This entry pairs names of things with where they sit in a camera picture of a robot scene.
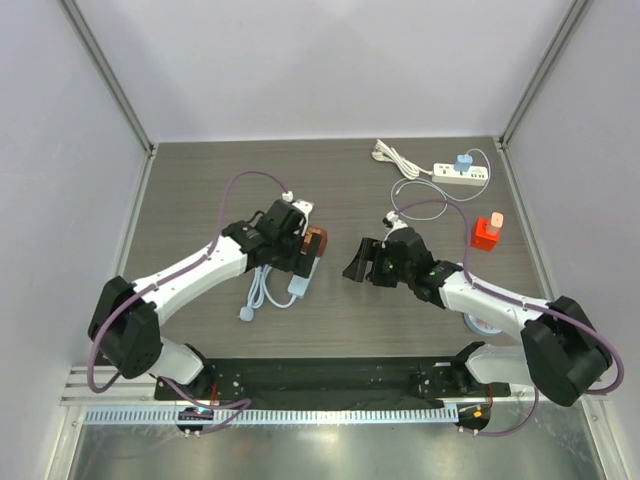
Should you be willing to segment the red cube socket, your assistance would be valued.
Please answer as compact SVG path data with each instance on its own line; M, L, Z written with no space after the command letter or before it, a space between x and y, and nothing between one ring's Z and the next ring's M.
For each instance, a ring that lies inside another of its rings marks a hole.
M482 251L491 252L498 244L500 233L491 235L487 232L487 225L490 218L480 217L476 220L471 232L470 246Z

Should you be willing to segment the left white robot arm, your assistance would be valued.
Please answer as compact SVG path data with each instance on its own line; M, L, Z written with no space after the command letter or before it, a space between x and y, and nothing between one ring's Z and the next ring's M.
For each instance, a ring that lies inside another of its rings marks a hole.
M190 399L205 397L215 382L214 367L194 347L162 337L162 325L208 290L260 267L309 277L324 241L310 226L313 209L306 200L278 199L163 271L133 282L112 278L88 327L93 352L123 378L150 374Z

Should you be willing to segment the pink charger plug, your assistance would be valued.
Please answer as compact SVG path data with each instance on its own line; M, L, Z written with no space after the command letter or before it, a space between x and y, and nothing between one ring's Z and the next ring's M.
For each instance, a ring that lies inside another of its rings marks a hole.
M504 224L504 215L500 212L493 212L488 225L487 232L491 235L498 235Z

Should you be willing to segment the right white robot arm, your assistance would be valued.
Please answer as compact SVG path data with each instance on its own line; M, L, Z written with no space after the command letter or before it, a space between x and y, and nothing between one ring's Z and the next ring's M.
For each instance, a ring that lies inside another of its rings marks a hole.
M493 382L521 384L568 407L613 364L576 301L546 301L483 283L462 265L435 259L411 227L382 240L363 239L342 275L379 287L403 283L417 299L482 320L517 341L511 347L482 344L456 365L451 383L462 395Z

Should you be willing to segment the blue power strip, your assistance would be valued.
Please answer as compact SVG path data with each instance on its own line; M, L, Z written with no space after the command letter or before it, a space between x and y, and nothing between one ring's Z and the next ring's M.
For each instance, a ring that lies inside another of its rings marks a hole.
M274 293L270 288L270 276L273 268L261 266L255 270L245 304L240 308L238 318L243 322L254 320L255 312L266 302L277 309L291 308L298 300L304 298L310 285L310 277L293 275L286 290Z

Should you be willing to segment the dark red charger plug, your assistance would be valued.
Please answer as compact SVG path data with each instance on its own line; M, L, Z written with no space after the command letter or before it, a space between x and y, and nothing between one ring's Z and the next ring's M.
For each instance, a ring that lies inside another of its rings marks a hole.
M303 241L302 251L306 255L321 258L324 255L328 242L328 233L325 229L317 226L309 226Z

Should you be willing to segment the round blue socket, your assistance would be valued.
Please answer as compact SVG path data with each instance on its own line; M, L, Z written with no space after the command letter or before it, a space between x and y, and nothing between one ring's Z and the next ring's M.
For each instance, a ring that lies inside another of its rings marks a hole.
M463 314L463 320L472 332L480 336L496 337L502 333L500 329L468 313Z

